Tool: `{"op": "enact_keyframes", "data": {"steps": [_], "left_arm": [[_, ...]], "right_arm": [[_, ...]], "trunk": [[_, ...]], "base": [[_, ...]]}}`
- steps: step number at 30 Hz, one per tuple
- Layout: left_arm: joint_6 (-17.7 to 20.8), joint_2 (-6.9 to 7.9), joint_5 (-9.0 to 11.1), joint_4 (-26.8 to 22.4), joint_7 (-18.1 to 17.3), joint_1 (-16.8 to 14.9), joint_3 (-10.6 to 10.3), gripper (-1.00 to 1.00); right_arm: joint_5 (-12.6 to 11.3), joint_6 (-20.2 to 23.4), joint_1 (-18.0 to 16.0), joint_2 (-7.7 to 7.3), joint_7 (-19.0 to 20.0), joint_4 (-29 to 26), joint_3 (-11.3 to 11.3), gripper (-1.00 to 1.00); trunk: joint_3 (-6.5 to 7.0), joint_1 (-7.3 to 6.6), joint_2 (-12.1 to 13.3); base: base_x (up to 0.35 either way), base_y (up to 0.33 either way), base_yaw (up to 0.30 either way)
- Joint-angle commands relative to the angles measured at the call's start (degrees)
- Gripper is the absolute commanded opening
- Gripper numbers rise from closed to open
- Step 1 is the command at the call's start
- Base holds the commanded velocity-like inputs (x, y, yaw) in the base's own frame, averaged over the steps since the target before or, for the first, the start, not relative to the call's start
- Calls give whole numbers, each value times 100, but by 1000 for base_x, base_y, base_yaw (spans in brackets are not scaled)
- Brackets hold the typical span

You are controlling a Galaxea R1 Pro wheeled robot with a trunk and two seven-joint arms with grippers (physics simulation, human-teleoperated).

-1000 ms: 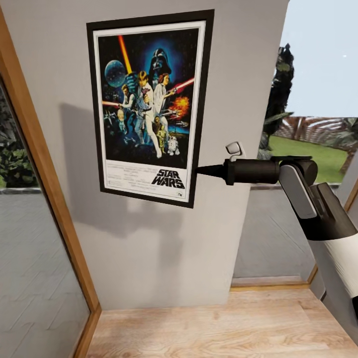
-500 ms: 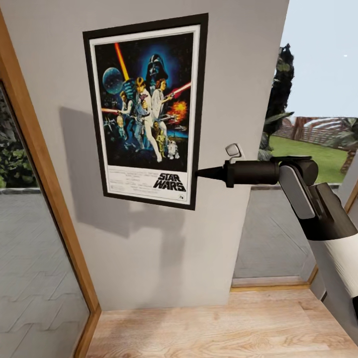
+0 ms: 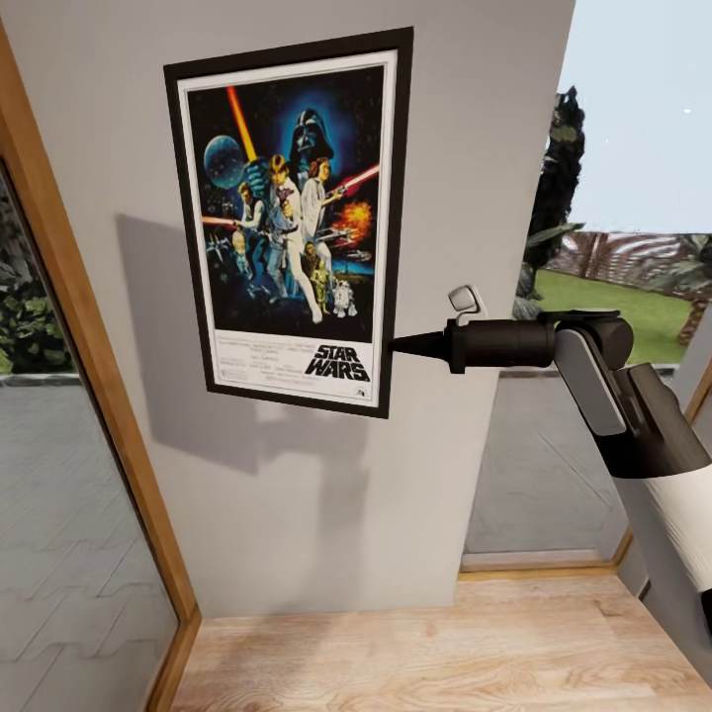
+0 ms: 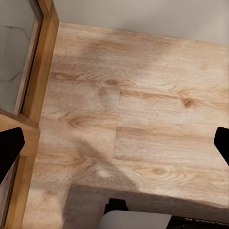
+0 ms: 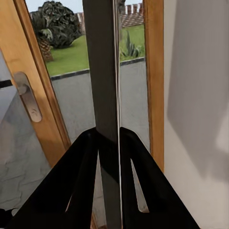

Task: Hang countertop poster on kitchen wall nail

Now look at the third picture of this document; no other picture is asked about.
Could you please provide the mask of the poster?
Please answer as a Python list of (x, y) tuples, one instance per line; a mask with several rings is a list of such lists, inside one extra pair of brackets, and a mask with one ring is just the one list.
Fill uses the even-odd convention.
[(414, 37), (163, 65), (207, 392), (389, 419)]

